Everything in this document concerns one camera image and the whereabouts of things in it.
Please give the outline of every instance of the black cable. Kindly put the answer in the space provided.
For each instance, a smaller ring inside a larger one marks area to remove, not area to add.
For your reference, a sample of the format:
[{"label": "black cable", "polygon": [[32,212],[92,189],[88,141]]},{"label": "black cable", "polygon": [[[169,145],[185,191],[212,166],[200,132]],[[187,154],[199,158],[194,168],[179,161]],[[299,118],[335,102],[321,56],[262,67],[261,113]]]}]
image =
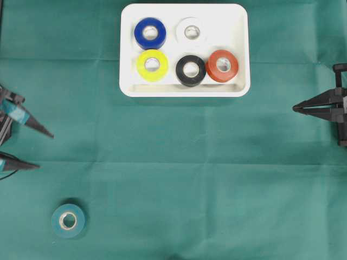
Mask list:
[{"label": "black cable", "polygon": [[1,181],[1,180],[4,180],[4,179],[6,179],[6,178],[8,178],[8,177],[10,177],[10,176],[12,176],[12,175],[15,174],[16,172],[18,172],[18,170],[15,170],[15,171],[11,172],[10,174],[6,175],[5,177],[1,177],[1,178],[0,178],[0,181]]},{"label": "black cable", "polygon": [[[10,158],[12,158],[12,159],[19,160],[17,157],[15,157],[14,155],[9,154],[9,153],[0,152],[0,154],[2,154],[2,155],[4,155],[4,156],[7,156],[7,157],[10,157]],[[15,171],[11,172],[10,174],[8,174],[8,175],[6,175],[6,176],[4,176],[4,177],[1,177],[1,178],[0,178],[0,181],[1,181],[1,180],[4,180],[4,179],[6,179],[6,178],[8,178],[8,177],[10,177],[10,176],[12,176],[12,175],[15,174],[16,172],[18,172],[18,170],[15,170]]]}]

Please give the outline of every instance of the electrical tape roll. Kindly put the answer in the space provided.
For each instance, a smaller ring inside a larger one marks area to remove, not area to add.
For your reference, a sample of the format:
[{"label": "electrical tape roll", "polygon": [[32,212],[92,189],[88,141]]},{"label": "electrical tape roll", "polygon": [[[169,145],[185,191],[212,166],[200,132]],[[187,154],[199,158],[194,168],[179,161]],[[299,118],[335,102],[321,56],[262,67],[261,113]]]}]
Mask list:
[{"label": "electrical tape roll", "polygon": [[185,47],[202,45],[206,41],[207,35],[206,27],[198,18],[185,18],[176,27],[177,41]]},{"label": "electrical tape roll", "polygon": [[[218,68],[217,62],[219,60],[228,60],[230,68],[222,71]],[[215,81],[225,83],[237,75],[239,71],[239,63],[236,57],[227,50],[217,50],[211,54],[206,63],[206,72]]]},{"label": "electrical tape roll", "polygon": [[[155,59],[159,62],[159,68],[155,71],[150,71],[146,68],[146,62],[150,59]],[[140,76],[149,82],[156,82],[162,79],[168,72],[168,58],[159,50],[146,50],[140,54],[136,61],[137,71]]]},{"label": "electrical tape roll", "polygon": [[[73,216],[75,220],[72,226],[66,226],[64,223],[64,218],[67,215]],[[73,238],[83,230],[85,221],[85,215],[82,209],[74,204],[64,204],[54,211],[52,215],[52,228],[59,237]]]},{"label": "electrical tape roll", "polygon": [[[184,72],[184,67],[189,63],[197,65],[198,71],[196,75],[189,76]],[[180,83],[187,87],[194,87],[196,85],[199,85],[206,75],[205,63],[198,56],[184,56],[176,64],[176,75]]]},{"label": "electrical tape roll", "polygon": [[[157,36],[154,39],[147,39],[144,31],[148,27],[155,27]],[[159,49],[163,46],[166,39],[166,29],[164,24],[156,18],[148,17],[141,20],[135,27],[135,39],[139,46],[144,50]]]}]

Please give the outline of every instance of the black tape roll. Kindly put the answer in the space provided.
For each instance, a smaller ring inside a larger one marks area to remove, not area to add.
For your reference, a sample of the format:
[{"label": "black tape roll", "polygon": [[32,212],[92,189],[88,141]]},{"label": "black tape roll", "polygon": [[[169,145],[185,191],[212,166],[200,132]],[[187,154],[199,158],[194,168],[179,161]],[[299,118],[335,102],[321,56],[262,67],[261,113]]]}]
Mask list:
[{"label": "black tape roll", "polygon": [[[195,63],[198,66],[198,72],[196,75],[185,75],[183,68],[189,63]],[[194,87],[199,85],[206,75],[205,62],[195,55],[188,55],[181,58],[176,65],[176,75],[181,84],[187,87]]]}]

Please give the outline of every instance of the green tablecloth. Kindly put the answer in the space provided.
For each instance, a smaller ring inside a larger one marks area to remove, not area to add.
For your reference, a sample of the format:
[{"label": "green tablecloth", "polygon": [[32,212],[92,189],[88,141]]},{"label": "green tablecloth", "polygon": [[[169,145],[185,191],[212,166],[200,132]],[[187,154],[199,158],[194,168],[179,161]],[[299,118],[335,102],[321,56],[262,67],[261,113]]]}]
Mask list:
[{"label": "green tablecloth", "polygon": [[[291,110],[335,86],[346,1],[235,2],[246,96],[133,99],[118,86],[130,2],[5,0],[0,82],[56,138],[15,126],[1,147],[41,169],[0,182],[0,259],[347,258],[347,151]],[[87,215],[70,240],[50,223],[64,202]]]}]

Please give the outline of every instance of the tape roll center hole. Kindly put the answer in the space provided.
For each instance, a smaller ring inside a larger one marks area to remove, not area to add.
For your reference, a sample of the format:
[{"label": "tape roll center hole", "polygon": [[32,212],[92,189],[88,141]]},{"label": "tape roll center hole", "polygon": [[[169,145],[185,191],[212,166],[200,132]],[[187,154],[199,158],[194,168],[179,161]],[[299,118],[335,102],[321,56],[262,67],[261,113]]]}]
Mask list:
[{"label": "tape roll center hole", "polygon": [[149,58],[145,62],[145,68],[149,72],[155,72],[159,69],[160,67],[160,62],[156,58]]},{"label": "tape roll center hole", "polygon": [[200,36],[200,29],[195,25],[190,25],[184,30],[184,35],[189,40],[196,40]]},{"label": "tape roll center hole", "polygon": [[77,217],[72,212],[65,212],[60,216],[59,224],[64,230],[71,230],[77,224]]},{"label": "tape roll center hole", "polygon": [[195,62],[187,62],[183,66],[183,73],[187,77],[196,77],[199,74],[199,66]]},{"label": "tape roll center hole", "polygon": [[231,70],[232,64],[227,58],[219,58],[216,62],[217,69],[225,73]]},{"label": "tape roll center hole", "polygon": [[143,29],[142,35],[146,40],[152,41],[158,37],[158,29],[152,25],[148,25]]}]

